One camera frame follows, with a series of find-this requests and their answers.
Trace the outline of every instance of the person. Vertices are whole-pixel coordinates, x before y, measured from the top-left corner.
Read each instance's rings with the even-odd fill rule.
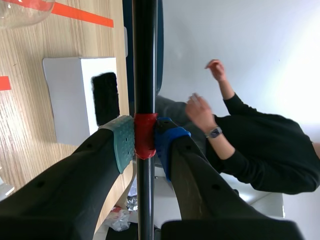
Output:
[[[187,104],[158,96],[159,116],[191,132],[219,173],[233,175],[259,191],[315,191],[320,184],[320,143],[311,142],[295,121],[244,104],[219,60],[210,61],[206,68],[217,80],[230,115],[213,115],[208,103],[194,93]]]

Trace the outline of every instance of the wristwatch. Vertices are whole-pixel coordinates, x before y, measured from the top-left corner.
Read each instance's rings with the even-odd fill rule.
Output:
[[[212,129],[210,132],[206,133],[206,137],[208,139],[215,139],[220,134],[222,134],[222,129],[219,126],[216,126],[214,129]]]

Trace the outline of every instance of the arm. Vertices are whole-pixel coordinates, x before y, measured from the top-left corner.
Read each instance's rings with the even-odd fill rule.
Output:
[[[258,191],[299,194],[317,189],[317,183],[307,172],[260,159],[248,159],[238,151],[224,160],[223,164],[225,173],[242,183],[251,184]]]
[[[219,60],[210,61],[205,68],[211,70],[213,77],[219,83],[224,104],[230,115],[263,115],[263,113],[260,113],[256,109],[244,104],[235,94],[235,91],[232,89],[231,84],[227,79],[225,68]]]
[[[185,112],[190,120],[204,133],[209,133],[217,126],[208,103],[196,93],[189,98]],[[217,138],[210,138],[209,142],[221,160],[228,159],[235,153],[235,148],[223,134]]]
[[[189,98],[185,112],[204,133],[208,133],[217,126],[209,105],[197,94]],[[222,160],[225,166],[224,172],[235,176],[240,182],[251,184],[256,190],[298,194],[313,192],[317,188],[317,183],[309,177],[307,172],[295,170],[287,165],[244,157],[223,134],[210,138],[209,142]]]

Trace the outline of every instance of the sleeve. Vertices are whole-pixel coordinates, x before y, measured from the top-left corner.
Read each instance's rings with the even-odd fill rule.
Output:
[[[230,115],[247,115],[247,116],[261,116],[264,115],[258,112],[255,108],[244,104],[241,99],[235,94],[228,100],[223,100]]]
[[[317,183],[305,172],[286,165],[270,165],[259,159],[247,159],[237,150],[223,161],[225,173],[258,191],[299,194],[313,192]]]

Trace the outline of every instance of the black sweater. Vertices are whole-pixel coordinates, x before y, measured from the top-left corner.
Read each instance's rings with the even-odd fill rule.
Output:
[[[207,141],[206,156],[218,172],[260,191],[298,194],[317,189],[320,159],[296,122],[260,113],[237,95],[224,103],[230,115],[216,116],[215,121],[236,150],[220,160]]]

